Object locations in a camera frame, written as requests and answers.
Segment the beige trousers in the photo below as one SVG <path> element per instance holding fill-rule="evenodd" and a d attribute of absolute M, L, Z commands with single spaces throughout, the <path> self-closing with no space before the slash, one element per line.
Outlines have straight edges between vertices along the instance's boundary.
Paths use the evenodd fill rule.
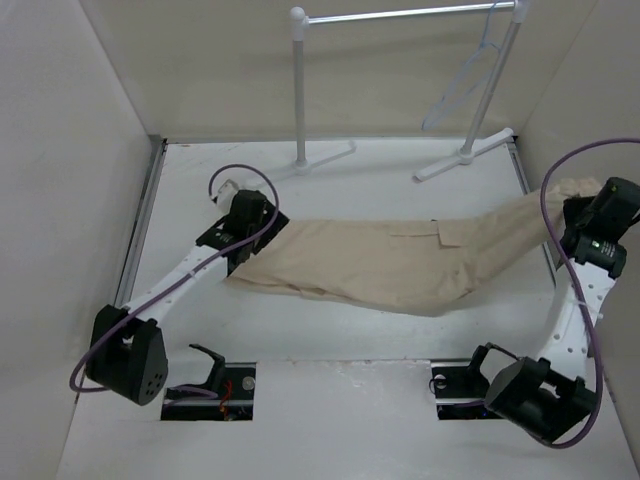
<path fill-rule="evenodd" d="M 500 214 L 519 198 L 463 219 L 292 220 L 226 282 L 265 294 L 434 315 L 518 261 L 505 265 L 498 247 L 505 234 Z"/>

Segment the light blue wire hanger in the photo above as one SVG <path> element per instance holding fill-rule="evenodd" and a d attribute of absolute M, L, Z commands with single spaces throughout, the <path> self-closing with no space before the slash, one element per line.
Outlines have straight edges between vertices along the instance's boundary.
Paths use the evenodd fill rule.
<path fill-rule="evenodd" d="M 486 57 L 489 51 L 494 52 L 496 55 L 503 52 L 505 41 L 498 44 L 490 38 L 492 15 L 500 10 L 513 10 L 515 4 L 515 1 L 493 1 L 487 4 L 435 7 L 435 10 L 438 10 L 438 15 L 470 14 L 480 13 L 481 11 L 487 11 L 487 14 L 476 50 L 461 65 L 458 73 L 449 82 L 439 101 L 427 111 L 421 124 L 422 132 L 430 131 L 438 126 L 448 115 L 464 104 L 480 86 L 488 82 L 490 71 L 483 73 L 465 89 L 460 89 L 467 81 L 475 63 Z"/>

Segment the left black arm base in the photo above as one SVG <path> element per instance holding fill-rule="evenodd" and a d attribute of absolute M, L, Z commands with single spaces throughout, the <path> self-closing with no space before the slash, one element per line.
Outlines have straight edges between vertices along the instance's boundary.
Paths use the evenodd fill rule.
<path fill-rule="evenodd" d="M 161 421 L 251 421 L 254 414 L 257 365 L 227 363 L 223 355 L 199 344 L 211 367 L 203 382 L 180 381 L 165 390 Z"/>

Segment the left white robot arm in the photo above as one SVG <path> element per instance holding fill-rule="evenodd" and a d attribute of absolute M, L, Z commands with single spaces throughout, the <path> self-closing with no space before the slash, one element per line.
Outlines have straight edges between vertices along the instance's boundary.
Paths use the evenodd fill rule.
<path fill-rule="evenodd" d="M 264 249 L 288 224 L 280 199 L 241 189 L 226 215 L 196 240 L 189 253 L 147 293 L 122 307 L 106 305 L 95 317 L 86 377 L 98 386 L 145 406 L 169 377 L 162 326 L 177 318 L 179 306 L 205 283 L 217 284 Z"/>

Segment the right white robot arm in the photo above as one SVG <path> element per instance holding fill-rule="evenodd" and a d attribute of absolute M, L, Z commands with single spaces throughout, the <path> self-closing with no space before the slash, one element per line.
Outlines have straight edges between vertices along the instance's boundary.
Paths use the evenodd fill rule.
<path fill-rule="evenodd" d="M 565 231 L 554 242 L 563 263 L 545 340 L 532 357 L 520 357 L 501 371 L 478 361 L 463 373 L 466 388 L 484 395 L 488 411 L 554 449 L 582 440 L 600 409 L 602 363 L 595 363 L 596 387 L 589 389 L 587 358 L 598 354 L 595 325 L 626 264 L 627 251 L 619 241 L 639 220 L 639 187 L 611 177 L 596 196 L 566 200 L 562 213 Z M 583 431 L 561 442 L 577 424 Z"/>

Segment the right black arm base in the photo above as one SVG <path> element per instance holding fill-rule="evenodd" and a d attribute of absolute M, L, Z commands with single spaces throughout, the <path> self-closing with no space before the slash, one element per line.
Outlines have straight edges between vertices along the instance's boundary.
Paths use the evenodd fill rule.
<path fill-rule="evenodd" d="M 435 400 L 437 419 L 439 421 L 501 420 L 499 415 L 484 406 L 484 398 L 497 374 L 515 362 L 516 358 L 494 356 L 493 352 L 477 370 L 471 371 L 468 371 L 470 359 L 432 362 L 428 388 Z"/>

